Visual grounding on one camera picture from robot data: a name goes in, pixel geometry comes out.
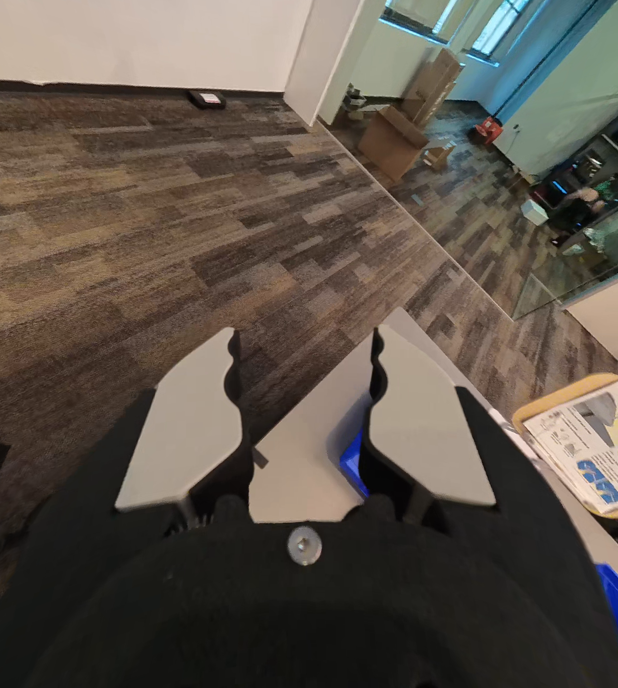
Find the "small cardboard box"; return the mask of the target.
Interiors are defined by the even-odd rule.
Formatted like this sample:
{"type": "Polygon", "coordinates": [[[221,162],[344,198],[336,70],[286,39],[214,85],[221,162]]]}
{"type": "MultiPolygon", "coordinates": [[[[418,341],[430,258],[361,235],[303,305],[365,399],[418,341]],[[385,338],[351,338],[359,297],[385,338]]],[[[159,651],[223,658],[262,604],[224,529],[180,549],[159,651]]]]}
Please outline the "small cardboard box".
{"type": "Polygon", "coordinates": [[[422,160],[428,168],[440,171],[448,164],[451,152],[456,148],[456,143],[450,138],[431,140],[422,152],[422,160]]]}

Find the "open cardboard box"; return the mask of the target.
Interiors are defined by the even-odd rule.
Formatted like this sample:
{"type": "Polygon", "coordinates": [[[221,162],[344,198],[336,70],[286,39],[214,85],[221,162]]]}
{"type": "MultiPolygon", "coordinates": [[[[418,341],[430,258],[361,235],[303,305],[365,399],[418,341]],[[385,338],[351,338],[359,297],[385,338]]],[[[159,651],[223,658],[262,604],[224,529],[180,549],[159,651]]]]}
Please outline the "open cardboard box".
{"type": "Polygon", "coordinates": [[[429,143],[408,117],[394,105],[374,113],[357,150],[392,182],[399,182],[429,143]]]}

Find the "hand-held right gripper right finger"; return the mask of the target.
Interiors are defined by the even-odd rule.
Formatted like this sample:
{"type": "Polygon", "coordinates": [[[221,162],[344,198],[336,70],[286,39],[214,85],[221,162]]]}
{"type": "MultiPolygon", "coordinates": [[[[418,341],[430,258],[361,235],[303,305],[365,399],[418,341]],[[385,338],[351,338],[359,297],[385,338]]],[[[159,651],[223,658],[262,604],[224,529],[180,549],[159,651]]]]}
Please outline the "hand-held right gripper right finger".
{"type": "Polygon", "coordinates": [[[370,406],[360,445],[369,495],[396,519],[421,524],[441,502],[497,504],[455,384],[434,360],[388,325],[373,332],[370,406]]]}

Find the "tall cardboard box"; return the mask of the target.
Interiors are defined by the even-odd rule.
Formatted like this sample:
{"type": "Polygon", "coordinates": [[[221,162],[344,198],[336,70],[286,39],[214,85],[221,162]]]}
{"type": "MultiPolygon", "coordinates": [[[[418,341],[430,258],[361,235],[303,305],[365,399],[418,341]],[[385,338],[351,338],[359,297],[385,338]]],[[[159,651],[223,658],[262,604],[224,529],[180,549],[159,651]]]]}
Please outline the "tall cardboard box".
{"type": "Polygon", "coordinates": [[[401,104],[402,112],[420,131],[450,94],[463,68],[458,56],[446,47],[423,64],[401,104]]]}

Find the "wooden instruction board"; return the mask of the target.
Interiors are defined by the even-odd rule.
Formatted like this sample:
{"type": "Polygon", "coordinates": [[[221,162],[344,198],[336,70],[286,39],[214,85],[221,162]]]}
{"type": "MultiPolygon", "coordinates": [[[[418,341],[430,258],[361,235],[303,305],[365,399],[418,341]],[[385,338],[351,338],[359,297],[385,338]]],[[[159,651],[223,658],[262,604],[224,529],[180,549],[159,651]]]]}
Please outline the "wooden instruction board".
{"type": "Polygon", "coordinates": [[[618,376],[592,374],[518,409],[512,424],[593,515],[618,520],[618,376]]]}

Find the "red box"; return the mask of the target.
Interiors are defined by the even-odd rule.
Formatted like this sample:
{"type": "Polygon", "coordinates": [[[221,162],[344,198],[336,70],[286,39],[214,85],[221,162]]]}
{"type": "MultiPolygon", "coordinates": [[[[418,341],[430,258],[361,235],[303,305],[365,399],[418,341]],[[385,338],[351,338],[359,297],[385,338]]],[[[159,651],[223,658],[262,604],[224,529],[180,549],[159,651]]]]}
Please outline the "red box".
{"type": "Polygon", "coordinates": [[[502,121],[494,116],[487,116],[480,124],[474,125],[469,133],[477,144],[491,145],[502,132],[502,121]]]}

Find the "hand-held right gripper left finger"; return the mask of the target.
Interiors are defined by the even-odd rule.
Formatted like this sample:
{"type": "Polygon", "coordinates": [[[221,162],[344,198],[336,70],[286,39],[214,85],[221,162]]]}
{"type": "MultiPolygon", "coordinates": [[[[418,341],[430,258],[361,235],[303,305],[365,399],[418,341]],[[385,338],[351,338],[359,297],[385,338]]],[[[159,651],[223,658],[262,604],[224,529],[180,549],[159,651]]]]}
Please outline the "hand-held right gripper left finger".
{"type": "Polygon", "coordinates": [[[188,515],[208,517],[224,495],[248,506],[253,452],[239,407],[240,349],[239,332],[223,328],[157,384],[116,510],[188,503],[188,515]]]}

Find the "blue plastic bin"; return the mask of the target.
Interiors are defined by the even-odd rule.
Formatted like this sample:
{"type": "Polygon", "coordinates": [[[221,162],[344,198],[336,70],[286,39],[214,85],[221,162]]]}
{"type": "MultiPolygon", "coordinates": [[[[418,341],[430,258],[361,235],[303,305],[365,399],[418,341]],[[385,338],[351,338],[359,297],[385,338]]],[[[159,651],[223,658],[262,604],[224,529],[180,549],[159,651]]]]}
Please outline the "blue plastic bin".
{"type": "Polygon", "coordinates": [[[360,477],[359,472],[362,437],[363,432],[360,429],[355,438],[341,454],[339,458],[339,469],[357,494],[363,499],[366,499],[369,496],[369,490],[360,477]]]}

